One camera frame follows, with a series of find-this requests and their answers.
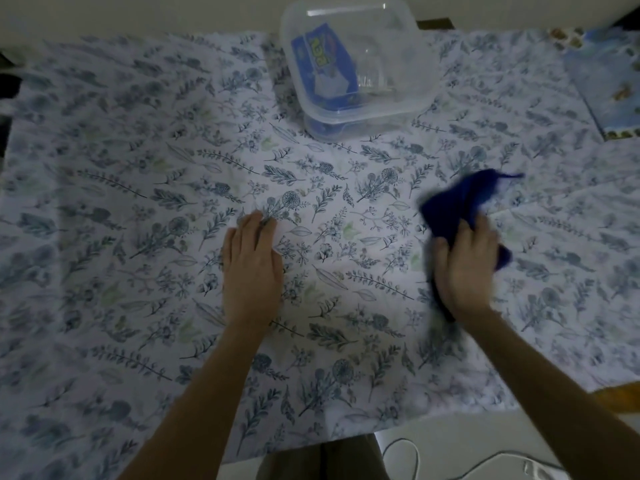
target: blue cloth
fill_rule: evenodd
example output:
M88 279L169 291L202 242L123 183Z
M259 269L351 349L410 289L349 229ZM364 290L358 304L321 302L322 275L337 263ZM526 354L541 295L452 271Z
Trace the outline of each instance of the blue cloth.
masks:
M464 177L451 188L437 193L420 207L420 213L431 229L434 237L444 237L453 246L460 219L468 222L471 229L476 226L476 214L484 202L495 193L501 178L521 178L524 174L508 175L494 169L481 170ZM511 251L500 245L496 271L511 261ZM447 321L453 322L453 315L446 309L431 277L431 290L436 303Z

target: clear plastic container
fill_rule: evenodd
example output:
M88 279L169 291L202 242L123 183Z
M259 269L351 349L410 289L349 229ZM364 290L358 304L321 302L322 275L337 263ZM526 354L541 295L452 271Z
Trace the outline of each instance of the clear plastic container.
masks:
M301 0L280 40L307 131L336 142L406 126L431 105L438 59L400 0Z

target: wall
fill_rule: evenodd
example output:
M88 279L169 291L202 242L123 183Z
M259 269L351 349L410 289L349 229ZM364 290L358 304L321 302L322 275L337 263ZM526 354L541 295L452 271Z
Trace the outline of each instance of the wall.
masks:
M0 0L0 43L83 34L276 31L293 0ZM448 16L461 29L593 27L640 0L405 0L418 20Z

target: blue package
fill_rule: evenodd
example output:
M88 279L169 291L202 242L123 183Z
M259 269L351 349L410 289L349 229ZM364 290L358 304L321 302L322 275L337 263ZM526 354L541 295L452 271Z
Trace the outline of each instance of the blue package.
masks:
M291 46L302 83L313 103L329 111L360 103L355 66L329 24L323 23L293 39Z

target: pants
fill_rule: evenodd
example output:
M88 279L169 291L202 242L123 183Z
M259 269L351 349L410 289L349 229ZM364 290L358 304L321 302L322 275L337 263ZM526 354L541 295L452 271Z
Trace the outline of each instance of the pants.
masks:
M256 480L389 480L374 435L267 455Z

